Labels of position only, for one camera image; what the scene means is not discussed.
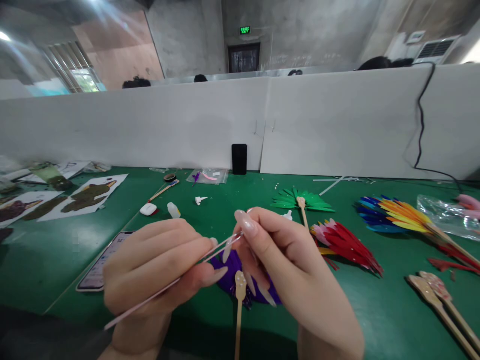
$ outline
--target dark doorway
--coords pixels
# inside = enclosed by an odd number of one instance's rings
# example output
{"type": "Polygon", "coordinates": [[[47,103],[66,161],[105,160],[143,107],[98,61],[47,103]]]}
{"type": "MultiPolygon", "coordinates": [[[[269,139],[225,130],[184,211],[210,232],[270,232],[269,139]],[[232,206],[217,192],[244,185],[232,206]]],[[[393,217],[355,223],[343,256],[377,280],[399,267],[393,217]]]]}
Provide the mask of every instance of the dark doorway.
{"type": "Polygon", "coordinates": [[[230,74],[248,73],[259,70],[260,43],[228,47],[230,74]]]}

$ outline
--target exit sign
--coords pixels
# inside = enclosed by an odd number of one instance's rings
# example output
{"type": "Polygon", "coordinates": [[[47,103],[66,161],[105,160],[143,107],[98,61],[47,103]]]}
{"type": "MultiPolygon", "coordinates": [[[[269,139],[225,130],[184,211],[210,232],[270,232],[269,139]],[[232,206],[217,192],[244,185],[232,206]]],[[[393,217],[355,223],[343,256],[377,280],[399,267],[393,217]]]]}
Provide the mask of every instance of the exit sign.
{"type": "Polygon", "coordinates": [[[244,26],[240,28],[240,35],[250,34],[251,27],[244,26]]]}

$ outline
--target green paper feather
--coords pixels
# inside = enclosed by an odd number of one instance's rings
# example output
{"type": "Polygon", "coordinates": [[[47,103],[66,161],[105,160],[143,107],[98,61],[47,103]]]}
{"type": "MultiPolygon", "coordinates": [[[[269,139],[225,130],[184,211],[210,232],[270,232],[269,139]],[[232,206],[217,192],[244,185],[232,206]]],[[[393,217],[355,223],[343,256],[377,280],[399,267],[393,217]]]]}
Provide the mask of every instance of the green paper feather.
{"type": "Polygon", "coordinates": [[[322,198],[314,193],[308,191],[298,191],[296,188],[293,188],[293,191],[283,189],[278,192],[279,195],[273,198],[273,204],[271,207],[280,208],[280,209],[299,209],[299,204],[297,203],[297,198],[305,198],[305,208],[307,210],[315,211],[324,211],[334,213],[335,210],[332,209],[332,206],[322,198]]]}

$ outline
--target power cord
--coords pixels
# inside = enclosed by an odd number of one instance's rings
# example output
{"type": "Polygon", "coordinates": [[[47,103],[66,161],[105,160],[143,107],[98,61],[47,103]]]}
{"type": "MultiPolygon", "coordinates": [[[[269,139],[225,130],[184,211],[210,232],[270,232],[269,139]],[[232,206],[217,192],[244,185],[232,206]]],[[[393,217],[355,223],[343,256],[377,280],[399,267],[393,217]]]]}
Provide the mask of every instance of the power cord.
{"type": "Polygon", "coordinates": [[[437,173],[437,174],[448,176],[449,178],[451,178],[455,182],[456,187],[458,188],[458,192],[460,194],[462,194],[462,188],[460,186],[460,182],[455,177],[453,177],[452,175],[447,174],[445,172],[441,172],[441,171],[429,170],[429,169],[426,169],[426,168],[419,167],[420,159],[422,158],[422,153],[423,153],[422,138],[423,138],[424,132],[425,132],[425,114],[424,114],[424,108],[422,107],[422,98],[424,97],[424,94],[427,91],[427,89],[430,85],[430,81],[432,81],[432,77],[434,76],[435,70],[437,68],[437,65],[434,62],[421,62],[421,63],[413,64],[413,66],[420,65],[420,64],[431,64],[431,71],[430,71],[430,75],[428,76],[428,79],[425,83],[425,86],[423,87],[423,90],[422,90],[422,92],[421,92],[421,94],[420,94],[420,96],[418,97],[418,100],[417,100],[418,107],[420,109],[421,131],[420,131],[420,137],[418,138],[418,157],[416,158],[416,163],[413,166],[413,168],[416,169],[416,170],[423,170],[423,171],[428,171],[428,172],[431,172],[431,173],[437,173]]]}

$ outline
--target air conditioner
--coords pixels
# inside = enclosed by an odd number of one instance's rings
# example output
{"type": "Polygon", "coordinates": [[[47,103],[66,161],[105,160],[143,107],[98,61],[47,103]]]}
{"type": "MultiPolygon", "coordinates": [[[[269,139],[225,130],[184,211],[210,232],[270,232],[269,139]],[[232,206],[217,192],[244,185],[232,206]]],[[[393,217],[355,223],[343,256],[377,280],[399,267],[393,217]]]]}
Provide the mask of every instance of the air conditioner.
{"type": "Polygon", "coordinates": [[[435,63],[437,65],[443,64],[447,55],[450,54],[454,48],[454,43],[458,40],[458,36],[452,36],[443,40],[429,41],[423,44],[418,56],[416,57],[414,64],[421,63],[435,63]]]}

